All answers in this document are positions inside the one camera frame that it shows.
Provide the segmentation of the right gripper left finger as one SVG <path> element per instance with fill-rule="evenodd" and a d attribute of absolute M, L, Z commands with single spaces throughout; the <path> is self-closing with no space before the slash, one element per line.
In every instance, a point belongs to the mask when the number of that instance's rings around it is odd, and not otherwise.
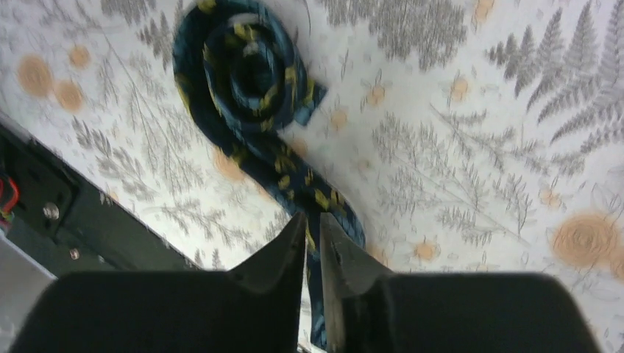
<path fill-rule="evenodd" d="M 74 272 L 36 301 L 11 352 L 295 352 L 307 219 L 229 271 Z"/>

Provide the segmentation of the blue floral necktie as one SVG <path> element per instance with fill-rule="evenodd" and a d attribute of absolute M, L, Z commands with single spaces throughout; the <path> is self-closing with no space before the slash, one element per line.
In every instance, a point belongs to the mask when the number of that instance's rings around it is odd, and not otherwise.
<path fill-rule="evenodd" d="M 181 21 L 172 54 L 182 101 L 208 140 L 288 214 L 307 216 L 311 343 L 325 349 L 320 216 L 333 214 L 359 246 L 364 228 L 347 200 L 279 136 L 289 124 L 310 121 L 325 87 L 258 1 L 199 1 Z"/>

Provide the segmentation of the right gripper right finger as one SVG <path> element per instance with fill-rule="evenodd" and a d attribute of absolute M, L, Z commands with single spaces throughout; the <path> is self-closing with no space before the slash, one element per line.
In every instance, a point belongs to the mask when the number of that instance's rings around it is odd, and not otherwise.
<path fill-rule="evenodd" d="M 321 216 L 329 352 L 597 352 L 577 304 L 538 273 L 399 273 Z"/>

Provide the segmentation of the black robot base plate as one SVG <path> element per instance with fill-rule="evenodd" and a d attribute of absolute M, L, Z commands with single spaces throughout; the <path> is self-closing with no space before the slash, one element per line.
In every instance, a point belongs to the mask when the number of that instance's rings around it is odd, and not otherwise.
<path fill-rule="evenodd" d="M 1 166 L 19 199 L 6 237 L 54 275 L 196 266 L 36 140 L 1 126 Z"/>

